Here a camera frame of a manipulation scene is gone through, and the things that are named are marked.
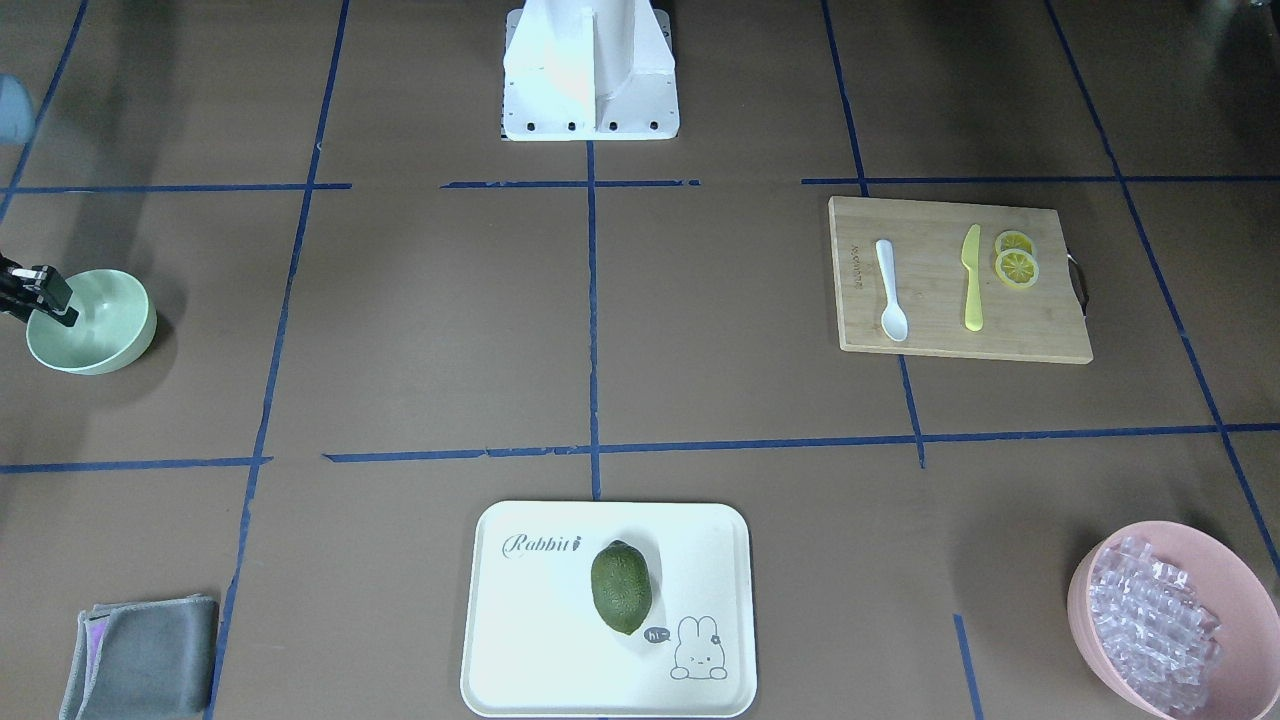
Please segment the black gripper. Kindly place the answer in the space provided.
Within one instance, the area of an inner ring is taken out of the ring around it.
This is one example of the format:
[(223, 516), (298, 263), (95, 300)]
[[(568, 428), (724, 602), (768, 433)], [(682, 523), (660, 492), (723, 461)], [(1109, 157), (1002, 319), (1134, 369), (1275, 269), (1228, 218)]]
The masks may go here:
[(65, 328), (72, 328), (79, 313), (70, 301), (74, 291), (68, 281), (52, 266), (24, 268), (1, 255), (1, 311), (27, 323), (35, 313), (50, 316)]

